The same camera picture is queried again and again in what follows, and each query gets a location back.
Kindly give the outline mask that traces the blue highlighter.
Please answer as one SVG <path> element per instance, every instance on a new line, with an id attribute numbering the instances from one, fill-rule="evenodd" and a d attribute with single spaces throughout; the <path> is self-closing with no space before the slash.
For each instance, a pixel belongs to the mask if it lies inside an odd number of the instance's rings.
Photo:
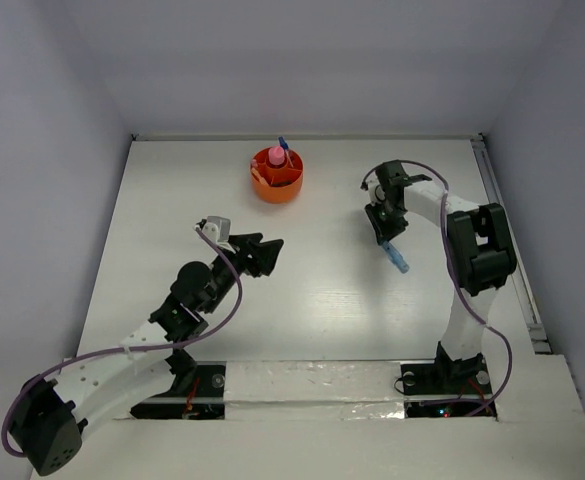
<path id="1" fill-rule="evenodd" d="M 386 253 L 390 262 L 402 273 L 406 274 L 409 272 L 410 267 L 406 262 L 401 252 L 391 243 L 383 242 L 381 248 Z"/>

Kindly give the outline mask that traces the orange highlighter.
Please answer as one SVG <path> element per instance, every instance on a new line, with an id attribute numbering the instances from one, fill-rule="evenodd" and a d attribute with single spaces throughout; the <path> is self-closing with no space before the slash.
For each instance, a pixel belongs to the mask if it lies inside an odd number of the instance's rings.
<path id="1" fill-rule="evenodd" d="M 266 180 L 265 177 L 263 177 L 261 175 L 261 173 L 258 171 L 257 168 L 252 167 L 251 168 L 251 174 L 253 175 L 253 177 L 262 185 L 268 185 L 268 181 Z"/>

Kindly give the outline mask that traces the pink glue stick tube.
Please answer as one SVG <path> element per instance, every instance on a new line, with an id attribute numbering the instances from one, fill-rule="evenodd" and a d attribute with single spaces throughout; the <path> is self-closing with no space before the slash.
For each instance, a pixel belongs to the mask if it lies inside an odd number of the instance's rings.
<path id="1" fill-rule="evenodd" d="M 268 150 L 267 164 L 271 168 L 282 168 L 286 161 L 286 153 L 283 147 L 275 146 Z"/>

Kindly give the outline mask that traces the clear blue-capped glue bottle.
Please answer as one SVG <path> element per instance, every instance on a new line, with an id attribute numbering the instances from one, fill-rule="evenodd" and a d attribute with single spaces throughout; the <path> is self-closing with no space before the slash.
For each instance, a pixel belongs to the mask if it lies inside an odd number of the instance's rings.
<path id="1" fill-rule="evenodd" d="M 283 149 L 285 157 L 288 161 L 291 160 L 290 148 L 283 136 L 278 137 L 279 146 Z"/>

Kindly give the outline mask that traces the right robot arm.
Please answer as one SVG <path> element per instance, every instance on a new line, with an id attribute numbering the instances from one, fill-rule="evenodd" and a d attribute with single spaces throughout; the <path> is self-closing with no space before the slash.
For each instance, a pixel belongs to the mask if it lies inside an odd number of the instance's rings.
<path id="1" fill-rule="evenodd" d="M 365 213 L 377 244 L 401 272 L 409 267 L 393 240 L 408 227 L 407 215 L 431 222 L 439 231 L 454 297 L 435 357 L 403 366 L 399 377 L 407 395 L 457 395 L 483 371 L 482 338 L 498 291 L 517 268 L 504 208 L 479 205 L 451 193 L 431 167 L 410 175 L 406 160 L 392 160 L 365 174 Z"/>

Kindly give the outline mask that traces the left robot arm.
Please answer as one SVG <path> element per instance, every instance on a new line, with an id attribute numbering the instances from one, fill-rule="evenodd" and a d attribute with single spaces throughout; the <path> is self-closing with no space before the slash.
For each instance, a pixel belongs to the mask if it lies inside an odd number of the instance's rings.
<path id="1" fill-rule="evenodd" d="M 136 330 L 116 346 L 68 358 L 23 384 L 1 425 L 8 455 L 27 459 L 41 477 L 51 475 L 110 420 L 156 394 L 181 395 L 191 388 L 197 363 L 187 347 L 213 336 L 237 311 L 215 327 L 206 315 L 231 289 L 239 307 L 242 276 L 270 275 L 284 246 L 260 233 L 219 241 L 201 224 L 195 231 L 215 252 L 214 260 L 184 264 L 165 300 Z"/>

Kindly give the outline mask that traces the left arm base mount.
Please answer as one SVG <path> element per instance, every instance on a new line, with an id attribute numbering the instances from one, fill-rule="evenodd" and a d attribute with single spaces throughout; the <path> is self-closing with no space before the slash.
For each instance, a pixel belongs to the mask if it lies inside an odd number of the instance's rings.
<path id="1" fill-rule="evenodd" d="M 170 388 L 130 409 L 138 420 L 222 420 L 225 418 L 225 362 L 198 363 L 184 350 L 167 359 Z"/>

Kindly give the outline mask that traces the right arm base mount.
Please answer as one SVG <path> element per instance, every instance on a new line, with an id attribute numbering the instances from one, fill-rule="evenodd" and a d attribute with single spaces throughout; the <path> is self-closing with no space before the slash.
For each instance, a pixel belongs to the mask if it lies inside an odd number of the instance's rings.
<path id="1" fill-rule="evenodd" d="M 393 388 L 403 396 L 409 419 L 497 417 L 489 376 L 483 371 L 447 381 L 438 377 L 433 363 L 402 364 Z"/>

